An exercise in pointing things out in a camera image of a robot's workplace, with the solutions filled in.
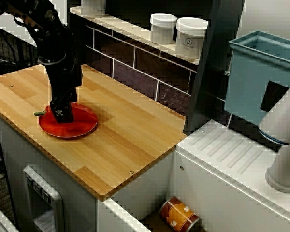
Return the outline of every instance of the dark tile wall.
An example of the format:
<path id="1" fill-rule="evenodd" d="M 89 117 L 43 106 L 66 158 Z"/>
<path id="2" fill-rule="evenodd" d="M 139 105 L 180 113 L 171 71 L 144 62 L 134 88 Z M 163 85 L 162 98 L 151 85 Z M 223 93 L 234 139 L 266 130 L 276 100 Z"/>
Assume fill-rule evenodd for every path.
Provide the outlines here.
<path id="1" fill-rule="evenodd" d="M 191 71 L 165 59 L 137 49 L 135 68 L 177 89 L 188 91 Z"/>
<path id="2" fill-rule="evenodd" d="M 187 116 L 197 65 L 91 21 L 73 21 L 85 24 L 85 29 L 79 33 L 85 37 L 82 38 L 82 46 L 84 40 L 86 45 L 84 63 Z M 213 104 L 215 110 L 212 119 L 278 151 L 280 146 L 264 139 L 254 124 L 224 110 L 228 80 L 227 75 L 223 76 L 216 102 Z"/>
<path id="3" fill-rule="evenodd" d="M 155 99 L 158 81 L 150 76 L 142 74 L 123 63 L 115 61 L 114 77 L 115 80 L 135 89 L 136 91 Z"/>

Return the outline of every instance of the ridged surface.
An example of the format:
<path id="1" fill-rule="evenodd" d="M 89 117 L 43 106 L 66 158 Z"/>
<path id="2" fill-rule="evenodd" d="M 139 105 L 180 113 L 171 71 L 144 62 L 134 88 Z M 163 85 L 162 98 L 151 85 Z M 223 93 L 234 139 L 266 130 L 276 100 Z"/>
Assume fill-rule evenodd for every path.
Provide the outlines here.
<path id="1" fill-rule="evenodd" d="M 264 177 L 276 152 L 212 120 L 176 150 L 290 221 L 290 194 L 273 189 Z"/>

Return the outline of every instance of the blue bin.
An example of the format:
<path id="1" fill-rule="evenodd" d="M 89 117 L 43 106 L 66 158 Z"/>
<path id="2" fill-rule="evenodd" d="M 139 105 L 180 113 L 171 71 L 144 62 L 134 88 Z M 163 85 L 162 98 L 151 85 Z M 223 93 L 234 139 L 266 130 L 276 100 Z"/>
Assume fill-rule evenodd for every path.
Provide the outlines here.
<path id="1" fill-rule="evenodd" d="M 269 81 L 290 87 L 290 40 L 261 31 L 231 40 L 233 49 L 225 110 L 255 125 Z"/>

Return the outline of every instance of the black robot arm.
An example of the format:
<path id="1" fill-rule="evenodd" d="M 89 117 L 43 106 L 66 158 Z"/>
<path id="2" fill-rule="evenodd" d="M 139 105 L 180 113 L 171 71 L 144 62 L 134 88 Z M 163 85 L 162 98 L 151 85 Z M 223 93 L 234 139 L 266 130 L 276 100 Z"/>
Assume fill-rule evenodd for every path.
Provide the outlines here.
<path id="1" fill-rule="evenodd" d="M 51 84 L 50 107 L 56 121 L 73 122 L 71 102 L 77 101 L 76 87 L 83 75 L 70 30 L 48 0 L 0 0 L 0 15 L 4 12 L 26 27 L 36 42 L 38 62 L 45 66 Z"/>

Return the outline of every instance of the wooden board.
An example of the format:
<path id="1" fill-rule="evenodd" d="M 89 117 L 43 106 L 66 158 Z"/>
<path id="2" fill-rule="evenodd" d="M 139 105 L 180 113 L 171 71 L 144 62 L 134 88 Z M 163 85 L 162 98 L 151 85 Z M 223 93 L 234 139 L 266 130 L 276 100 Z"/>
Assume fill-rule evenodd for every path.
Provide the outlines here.
<path id="1" fill-rule="evenodd" d="M 0 76 L 0 116 L 104 201 L 186 137 L 185 117 L 87 65 L 82 69 L 78 103 L 91 108 L 99 119 L 90 135 L 63 140 L 42 131 L 33 115 L 51 99 L 42 65 Z"/>

